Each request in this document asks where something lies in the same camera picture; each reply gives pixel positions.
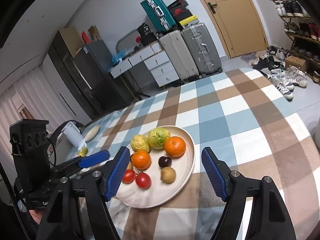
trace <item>tangerine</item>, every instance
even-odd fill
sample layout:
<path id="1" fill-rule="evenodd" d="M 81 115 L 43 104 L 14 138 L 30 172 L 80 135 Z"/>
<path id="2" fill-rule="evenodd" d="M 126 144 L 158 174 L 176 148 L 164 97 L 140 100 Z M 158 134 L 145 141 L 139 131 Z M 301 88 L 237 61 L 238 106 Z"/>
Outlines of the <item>tangerine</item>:
<path id="1" fill-rule="evenodd" d="M 186 143 L 182 138 L 172 136 L 165 141 L 164 150 L 170 157 L 180 157 L 186 151 Z"/>
<path id="2" fill-rule="evenodd" d="M 131 163 L 139 170 L 145 170 L 151 164 L 151 157 L 145 150 L 138 150 L 131 155 Z"/>

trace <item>white curtain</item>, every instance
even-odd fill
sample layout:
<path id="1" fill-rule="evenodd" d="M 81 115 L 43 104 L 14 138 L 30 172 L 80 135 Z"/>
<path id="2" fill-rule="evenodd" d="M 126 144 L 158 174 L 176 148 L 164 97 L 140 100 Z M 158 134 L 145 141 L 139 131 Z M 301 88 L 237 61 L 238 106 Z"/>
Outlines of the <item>white curtain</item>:
<path id="1" fill-rule="evenodd" d="M 13 86 L 34 118 L 49 121 L 49 133 L 53 133 L 63 122 L 72 119 L 39 67 L 29 71 Z"/>
<path id="2" fill-rule="evenodd" d="M 20 119 L 21 116 L 12 101 L 12 93 L 8 89 L 0 96 L 0 161 L 12 185 L 17 173 L 11 155 L 9 127 Z"/>

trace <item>silver suitcase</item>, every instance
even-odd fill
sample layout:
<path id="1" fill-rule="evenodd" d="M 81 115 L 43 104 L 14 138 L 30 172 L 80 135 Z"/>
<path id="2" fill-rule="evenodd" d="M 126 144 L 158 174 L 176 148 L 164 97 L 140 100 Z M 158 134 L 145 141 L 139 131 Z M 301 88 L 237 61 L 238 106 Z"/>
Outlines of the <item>silver suitcase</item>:
<path id="1" fill-rule="evenodd" d="M 182 36 L 203 77 L 207 74 L 222 72 L 222 64 L 216 46 L 204 23 L 185 28 Z"/>
<path id="2" fill-rule="evenodd" d="M 179 30 L 168 33 L 159 41 L 181 80 L 199 75 L 196 64 Z"/>

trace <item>checkered tablecloth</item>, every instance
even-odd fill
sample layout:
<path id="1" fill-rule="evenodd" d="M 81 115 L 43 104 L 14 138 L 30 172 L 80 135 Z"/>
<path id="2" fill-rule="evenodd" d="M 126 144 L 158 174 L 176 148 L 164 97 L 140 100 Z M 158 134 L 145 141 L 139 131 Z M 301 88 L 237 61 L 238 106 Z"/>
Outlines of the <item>checkered tablecloth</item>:
<path id="1" fill-rule="evenodd" d="M 162 125 L 184 128 L 196 144 L 193 173 L 173 199 L 151 209 L 130 208 L 118 199 L 108 203 L 123 240 L 210 239 L 224 203 L 201 163 L 201 150 L 207 146 L 246 177 L 272 177 L 298 240 L 306 239 L 319 221 L 318 150 L 290 102 L 256 70 L 232 70 L 170 89 L 101 123 L 106 127 L 89 145 L 90 153 L 106 149 L 114 156 L 133 135 Z M 248 198 L 237 239 L 245 237 L 251 205 Z"/>

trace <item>white drawer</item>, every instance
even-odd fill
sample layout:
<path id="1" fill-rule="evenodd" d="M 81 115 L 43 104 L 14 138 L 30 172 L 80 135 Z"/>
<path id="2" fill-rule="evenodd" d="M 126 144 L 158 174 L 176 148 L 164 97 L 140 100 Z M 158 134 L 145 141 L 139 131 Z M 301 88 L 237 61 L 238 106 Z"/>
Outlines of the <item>white drawer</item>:
<path id="1" fill-rule="evenodd" d="M 132 66 L 137 65 L 139 62 L 145 60 L 146 58 L 154 55 L 154 52 L 150 46 L 140 50 L 133 56 L 129 57 L 129 61 Z"/>
<path id="2" fill-rule="evenodd" d="M 120 76 L 123 72 L 126 72 L 128 69 L 132 68 L 128 59 L 121 61 L 118 65 L 113 67 L 110 71 L 111 75 L 116 78 Z"/>
<path id="3" fill-rule="evenodd" d="M 153 69 L 150 70 L 150 72 L 152 73 L 153 77 L 159 77 L 163 74 L 166 74 L 172 70 L 175 70 L 174 67 L 172 66 L 171 62 L 168 61 L 158 67 L 155 67 Z"/>
<path id="4" fill-rule="evenodd" d="M 163 74 L 159 77 L 156 77 L 156 82 L 158 83 L 159 87 L 162 87 L 166 84 L 169 84 L 173 81 L 176 81 L 179 79 L 178 74 L 176 73 L 175 70 L 172 70 L 166 74 Z"/>
<path id="5" fill-rule="evenodd" d="M 151 45 L 151 48 L 153 49 L 153 51 L 155 53 L 158 53 L 161 51 L 161 46 L 160 46 L 160 43 L 159 42 L 156 42 L 155 44 L 152 44 Z"/>
<path id="6" fill-rule="evenodd" d="M 154 55 L 151 58 L 148 58 L 147 60 L 144 61 L 144 63 L 146 64 L 148 70 L 151 70 L 157 66 L 160 66 L 163 63 L 166 63 L 169 61 L 169 58 L 166 54 L 165 51 L 160 52 L 156 55 Z"/>

